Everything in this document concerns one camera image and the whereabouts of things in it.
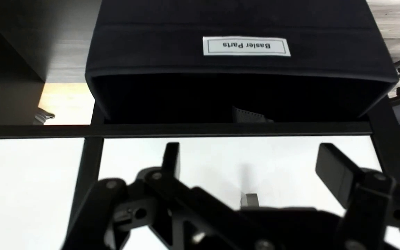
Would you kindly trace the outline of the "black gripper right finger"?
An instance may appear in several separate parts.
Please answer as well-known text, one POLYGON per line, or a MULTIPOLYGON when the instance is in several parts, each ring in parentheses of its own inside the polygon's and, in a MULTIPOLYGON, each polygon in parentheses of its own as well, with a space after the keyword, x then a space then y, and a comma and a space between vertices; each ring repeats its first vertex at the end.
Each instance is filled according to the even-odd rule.
POLYGON ((332 143, 321 143, 316 174, 345 208, 335 231, 338 250, 398 250, 386 229, 400 231, 400 185, 386 174, 361 168, 332 143))

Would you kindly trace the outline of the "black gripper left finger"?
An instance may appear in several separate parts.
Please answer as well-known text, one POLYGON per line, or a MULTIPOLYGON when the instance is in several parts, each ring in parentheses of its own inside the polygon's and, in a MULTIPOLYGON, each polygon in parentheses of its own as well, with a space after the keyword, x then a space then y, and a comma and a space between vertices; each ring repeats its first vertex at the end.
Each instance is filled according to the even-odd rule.
POLYGON ((163 163, 132 183, 92 185, 61 250, 123 250, 142 226, 167 250, 254 250, 252 224, 203 189, 185 186, 178 169, 179 144, 170 142, 163 163))

